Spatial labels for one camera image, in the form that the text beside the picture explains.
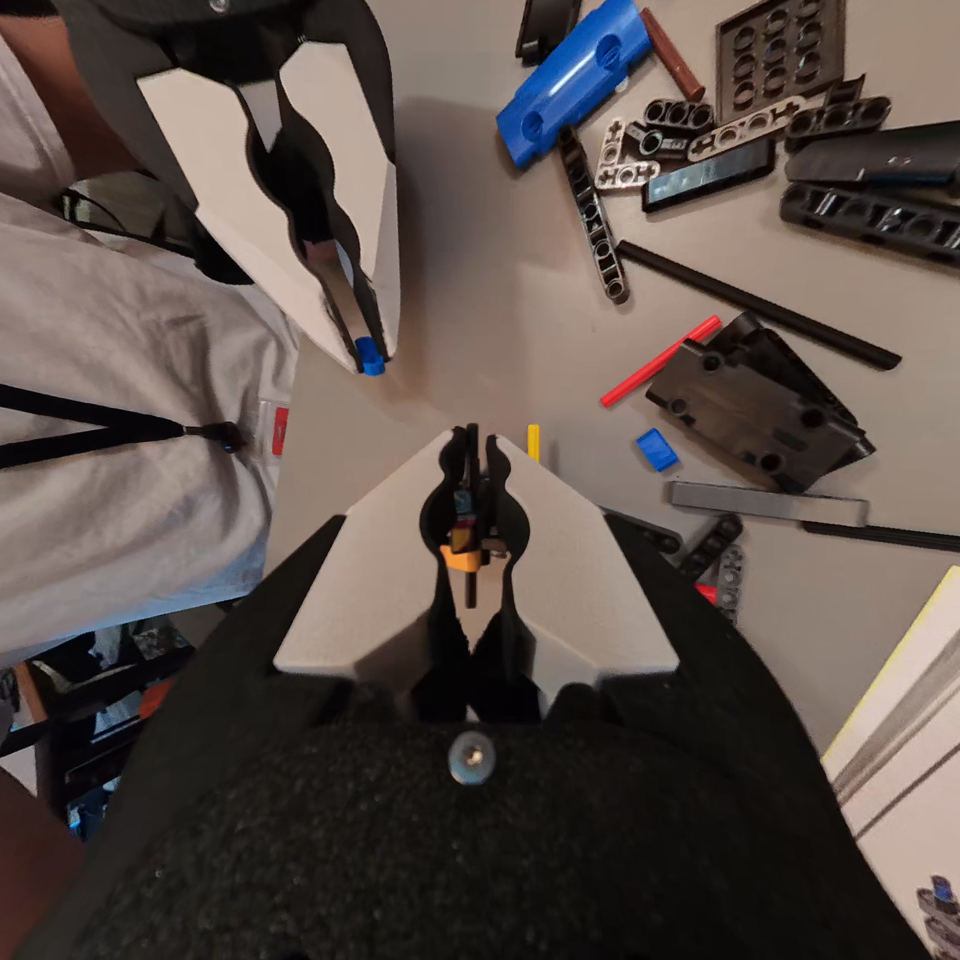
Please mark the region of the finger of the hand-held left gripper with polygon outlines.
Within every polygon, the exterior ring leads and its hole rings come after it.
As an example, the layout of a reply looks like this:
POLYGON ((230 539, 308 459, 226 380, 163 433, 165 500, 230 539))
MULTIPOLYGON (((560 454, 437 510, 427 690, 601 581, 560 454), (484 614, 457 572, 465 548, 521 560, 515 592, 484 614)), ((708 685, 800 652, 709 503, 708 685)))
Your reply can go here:
POLYGON ((368 334, 394 358, 402 290, 397 170, 344 44, 307 41, 279 72, 294 113, 314 131, 332 163, 327 201, 342 263, 368 334))
POLYGON ((239 92, 184 68, 138 78, 137 87, 194 193, 198 221, 302 333, 361 374, 321 280, 295 247, 289 214, 256 176, 256 126, 239 92))

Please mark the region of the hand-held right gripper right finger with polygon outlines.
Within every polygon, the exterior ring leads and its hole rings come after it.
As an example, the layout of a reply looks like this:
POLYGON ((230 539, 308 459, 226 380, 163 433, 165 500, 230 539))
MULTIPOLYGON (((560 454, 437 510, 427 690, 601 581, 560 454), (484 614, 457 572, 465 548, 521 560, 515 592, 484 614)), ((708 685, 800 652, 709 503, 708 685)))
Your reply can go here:
POLYGON ((509 438, 486 439, 503 573, 503 658, 543 713, 570 685, 672 675, 679 657, 604 513, 509 438))

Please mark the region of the small multicoloured lego assembly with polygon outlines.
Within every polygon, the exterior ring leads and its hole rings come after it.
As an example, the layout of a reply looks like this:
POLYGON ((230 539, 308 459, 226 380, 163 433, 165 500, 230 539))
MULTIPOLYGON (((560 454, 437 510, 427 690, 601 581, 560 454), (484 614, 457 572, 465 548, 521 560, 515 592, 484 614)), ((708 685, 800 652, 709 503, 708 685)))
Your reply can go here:
POLYGON ((465 461, 462 479, 454 490, 456 519, 440 552, 447 569, 462 574, 464 606, 473 610, 477 607, 479 572, 490 564, 493 554, 505 553, 496 546, 497 508, 489 471, 481 461, 479 426, 469 423, 464 430, 465 461))

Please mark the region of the long grey lego tile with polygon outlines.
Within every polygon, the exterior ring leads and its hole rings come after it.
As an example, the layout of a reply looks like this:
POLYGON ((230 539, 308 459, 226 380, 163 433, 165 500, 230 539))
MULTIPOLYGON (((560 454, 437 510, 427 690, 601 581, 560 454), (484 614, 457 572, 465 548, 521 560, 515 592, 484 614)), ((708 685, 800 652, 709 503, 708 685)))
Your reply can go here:
POLYGON ((775 493, 751 487, 684 481, 668 482, 664 490, 672 506, 684 509, 855 528, 869 523, 869 502, 858 498, 775 493))

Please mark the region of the black curved lego piece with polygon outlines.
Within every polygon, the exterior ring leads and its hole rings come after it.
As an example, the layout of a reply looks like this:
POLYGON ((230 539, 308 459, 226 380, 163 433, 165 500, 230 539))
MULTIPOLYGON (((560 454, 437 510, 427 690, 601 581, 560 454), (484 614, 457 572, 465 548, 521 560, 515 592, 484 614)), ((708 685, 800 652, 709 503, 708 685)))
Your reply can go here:
POLYGON ((577 25, 581 8, 581 1, 526 1, 514 48, 522 66, 541 64, 577 25))

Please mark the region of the light grey angled lego beam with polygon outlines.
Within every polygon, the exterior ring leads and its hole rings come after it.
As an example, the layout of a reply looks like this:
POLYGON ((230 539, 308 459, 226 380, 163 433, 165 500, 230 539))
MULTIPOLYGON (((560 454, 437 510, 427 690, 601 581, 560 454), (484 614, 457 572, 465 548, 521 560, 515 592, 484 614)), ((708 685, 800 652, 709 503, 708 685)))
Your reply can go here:
POLYGON ((615 117, 606 129, 594 173, 594 186, 600 194, 642 189, 662 173, 654 153, 643 150, 650 131, 638 122, 615 117))

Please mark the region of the large black lego panel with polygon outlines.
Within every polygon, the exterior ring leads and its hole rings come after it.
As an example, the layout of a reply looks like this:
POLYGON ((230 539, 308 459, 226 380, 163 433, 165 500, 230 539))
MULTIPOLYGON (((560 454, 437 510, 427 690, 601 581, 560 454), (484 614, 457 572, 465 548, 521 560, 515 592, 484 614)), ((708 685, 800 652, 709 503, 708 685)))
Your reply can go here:
POLYGON ((706 343, 682 341, 646 398, 789 495, 805 494, 877 450, 854 414, 750 310, 706 343))

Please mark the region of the black lego connector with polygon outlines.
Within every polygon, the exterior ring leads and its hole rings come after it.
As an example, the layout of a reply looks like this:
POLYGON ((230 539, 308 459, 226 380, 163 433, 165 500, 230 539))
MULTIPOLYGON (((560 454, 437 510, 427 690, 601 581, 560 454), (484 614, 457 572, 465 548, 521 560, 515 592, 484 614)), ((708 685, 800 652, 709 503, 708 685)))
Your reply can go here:
POLYGON ((628 150, 644 162, 687 162, 690 138, 678 136, 673 131, 647 128, 636 122, 625 127, 625 142, 628 150))

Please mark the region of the thin black lego rod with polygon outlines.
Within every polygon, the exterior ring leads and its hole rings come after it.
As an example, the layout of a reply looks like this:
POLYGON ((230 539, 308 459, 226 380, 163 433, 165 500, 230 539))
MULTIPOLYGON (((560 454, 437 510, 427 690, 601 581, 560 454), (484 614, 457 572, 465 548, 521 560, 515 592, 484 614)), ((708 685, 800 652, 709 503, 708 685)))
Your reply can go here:
POLYGON ((849 526, 814 521, 801 521, 799 527, 807 533, 818 536, 959 554, 958 534, 941 534, 876 525, 849 526))

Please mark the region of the long black lego axle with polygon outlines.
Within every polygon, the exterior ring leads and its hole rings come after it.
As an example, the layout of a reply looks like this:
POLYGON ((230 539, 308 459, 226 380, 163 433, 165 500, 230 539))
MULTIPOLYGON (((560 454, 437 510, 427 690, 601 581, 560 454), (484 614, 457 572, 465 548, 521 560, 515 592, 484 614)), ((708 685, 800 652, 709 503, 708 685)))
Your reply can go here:
POLYGON ((747 292, 635 243, 620 240, 616 249, 621 258, 627 259, 630 263, 645 267, 729 306, 749 310, 779 328, 834 351, 834 353, 842 354, 874 370, 891 372, 903 362, 903 357, 891 350, 800 314, 757 294, 747 292))

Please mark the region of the dark grey holed lego plate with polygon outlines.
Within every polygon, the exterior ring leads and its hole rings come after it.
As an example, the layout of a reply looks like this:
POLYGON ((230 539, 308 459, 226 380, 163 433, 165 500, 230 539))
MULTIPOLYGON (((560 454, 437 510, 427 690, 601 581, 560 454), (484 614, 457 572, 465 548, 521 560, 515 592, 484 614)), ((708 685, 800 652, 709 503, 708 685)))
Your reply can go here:
POLYGON ((813 97, 845 79, 845 1, 764 1, 719 23, 720 124, 785 98, 813 97))

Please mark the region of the black double lego beam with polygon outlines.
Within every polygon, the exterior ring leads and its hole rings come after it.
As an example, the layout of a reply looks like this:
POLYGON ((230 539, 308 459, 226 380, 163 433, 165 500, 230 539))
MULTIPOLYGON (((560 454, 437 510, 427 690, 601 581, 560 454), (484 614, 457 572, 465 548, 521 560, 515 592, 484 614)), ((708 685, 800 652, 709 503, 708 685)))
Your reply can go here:
POLYGON ((866 135, 878 131, 892 109, 885 96, 863 97, 865 75, 834 82, 821 106, 806 108, 785 129, 784 149, 790 156, 825 139, 866 135))

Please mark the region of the black curved lego panel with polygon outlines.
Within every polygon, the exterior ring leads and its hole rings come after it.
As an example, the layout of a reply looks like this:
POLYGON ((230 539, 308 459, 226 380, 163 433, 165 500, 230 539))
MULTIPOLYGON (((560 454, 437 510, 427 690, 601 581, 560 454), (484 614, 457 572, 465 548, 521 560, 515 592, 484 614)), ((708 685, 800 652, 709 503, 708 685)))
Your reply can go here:
POLYGON ((790 182, 958 191, 959 122, 814 141, 786 163, 790 182))

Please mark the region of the clear badge with red mark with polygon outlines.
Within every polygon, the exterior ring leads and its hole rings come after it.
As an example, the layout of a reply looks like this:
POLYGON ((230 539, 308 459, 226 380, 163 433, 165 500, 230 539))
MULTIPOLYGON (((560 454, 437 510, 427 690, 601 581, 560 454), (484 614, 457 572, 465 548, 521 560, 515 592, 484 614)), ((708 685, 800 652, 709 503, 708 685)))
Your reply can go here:
POLYGON ((258 456, 270 467, 277 467, 282 460, 289 414, 288 403, 273 399, 261 399, 258 403, 254 438, 258 456))

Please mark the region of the person's light grey shirt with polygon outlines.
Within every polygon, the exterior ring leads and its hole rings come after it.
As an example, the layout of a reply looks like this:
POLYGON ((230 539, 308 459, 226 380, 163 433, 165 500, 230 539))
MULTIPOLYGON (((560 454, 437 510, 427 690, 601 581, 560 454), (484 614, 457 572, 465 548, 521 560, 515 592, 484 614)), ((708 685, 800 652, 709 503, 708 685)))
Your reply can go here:
POLYGON ((78 182, 1 40, 2 667, 258 585, 298 334, 257 288, 66 221, 78 182))

